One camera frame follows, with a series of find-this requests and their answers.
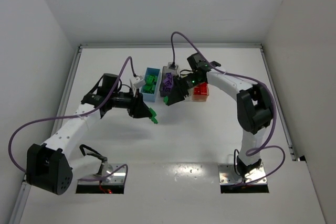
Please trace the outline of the purple butterfly lego brick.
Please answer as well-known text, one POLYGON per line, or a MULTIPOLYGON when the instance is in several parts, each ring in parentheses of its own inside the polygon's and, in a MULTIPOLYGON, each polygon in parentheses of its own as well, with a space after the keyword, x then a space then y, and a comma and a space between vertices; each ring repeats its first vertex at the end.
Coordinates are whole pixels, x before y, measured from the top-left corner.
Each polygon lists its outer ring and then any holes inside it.
POLYGON ((170 72, 165 74, 165 78, 163 79, 163 88, 164 92, 170 92, 173 88, 173 76, 170 72))

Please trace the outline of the green lego plate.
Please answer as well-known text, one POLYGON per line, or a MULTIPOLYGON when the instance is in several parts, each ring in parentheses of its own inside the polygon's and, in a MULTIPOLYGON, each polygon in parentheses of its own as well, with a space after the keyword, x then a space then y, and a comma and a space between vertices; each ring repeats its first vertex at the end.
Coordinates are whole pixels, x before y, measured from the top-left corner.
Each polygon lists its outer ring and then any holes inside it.
POLYGON ((149 111, 151 112, 151 117, 150 117, 150 120, 154 123, 154 124, 158 124, 158 121, 156 119, 156 112, 152 109, 152 108, 149 108, 149 111))

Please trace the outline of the red flower lego brick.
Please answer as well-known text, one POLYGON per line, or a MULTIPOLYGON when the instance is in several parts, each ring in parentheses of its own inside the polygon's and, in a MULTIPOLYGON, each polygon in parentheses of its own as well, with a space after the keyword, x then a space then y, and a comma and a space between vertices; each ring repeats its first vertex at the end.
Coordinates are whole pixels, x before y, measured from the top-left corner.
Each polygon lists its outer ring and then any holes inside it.
POLYGON ((208 83, 201 83, 193 88, 194 95, 208 96, 208 83))

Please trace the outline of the green red lego stack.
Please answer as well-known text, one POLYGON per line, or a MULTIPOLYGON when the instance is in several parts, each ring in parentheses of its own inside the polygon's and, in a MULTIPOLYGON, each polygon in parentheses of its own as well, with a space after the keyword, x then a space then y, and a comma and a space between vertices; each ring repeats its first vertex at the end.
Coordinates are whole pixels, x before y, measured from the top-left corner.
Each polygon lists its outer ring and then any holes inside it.
POLYGON ((168 97, 168 96, 165 96, 164 99, 163 99, 163 101, 164 101, 165 104, 168 104, 169 97, 168 97))

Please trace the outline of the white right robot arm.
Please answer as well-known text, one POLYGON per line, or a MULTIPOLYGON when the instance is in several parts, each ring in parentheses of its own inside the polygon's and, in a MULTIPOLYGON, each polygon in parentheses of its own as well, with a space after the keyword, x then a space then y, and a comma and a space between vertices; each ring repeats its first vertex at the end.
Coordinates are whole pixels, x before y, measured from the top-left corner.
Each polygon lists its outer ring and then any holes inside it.
POLYGON ((207 62, 198 53, 187 59, 191 73, 184 77, 174 76, 170 94, 164 98, 167 106, 181 102, 189 90, 199 84, 215 86, 234 99, 237 120, 243 129, 242 145, 236 159, 236 171, 241 177, 261 165, 260 151, 266 142, 262 139, 265 129, 273 122, 275 109, 268 89, 257 81, 248 82, 220 69, 221 64, 207 62))

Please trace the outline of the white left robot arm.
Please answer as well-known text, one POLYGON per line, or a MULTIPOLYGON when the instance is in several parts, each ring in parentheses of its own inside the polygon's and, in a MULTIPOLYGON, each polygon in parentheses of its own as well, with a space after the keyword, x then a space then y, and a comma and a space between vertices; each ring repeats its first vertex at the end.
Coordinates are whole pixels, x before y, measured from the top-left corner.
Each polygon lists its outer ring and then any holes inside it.
POLYGON ((156 113, 143 101, 139 90, 121 92, 119 77, 105 73, 83 97, 75 114, 42 144, 27 151, 26 181, 56 195, 65 193, 75 181, 107 182, 114 175, 107 157, 81 144, 82 157, 70 160, 72 151, 85 133, 113 108, 126 109, 134 119, 148 118, 157 123, 156 113))

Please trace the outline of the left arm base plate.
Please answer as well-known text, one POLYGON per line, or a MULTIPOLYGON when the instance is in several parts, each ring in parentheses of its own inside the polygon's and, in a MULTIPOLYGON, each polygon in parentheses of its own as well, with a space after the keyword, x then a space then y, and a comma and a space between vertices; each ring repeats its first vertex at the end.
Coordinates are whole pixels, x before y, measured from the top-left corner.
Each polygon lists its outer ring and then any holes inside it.
POLYGON ((78 180, 78 186, 97 187, 110 190, 124 189, 129 167, 127 164, 108 164, 101 175, 90 175, 78 180))

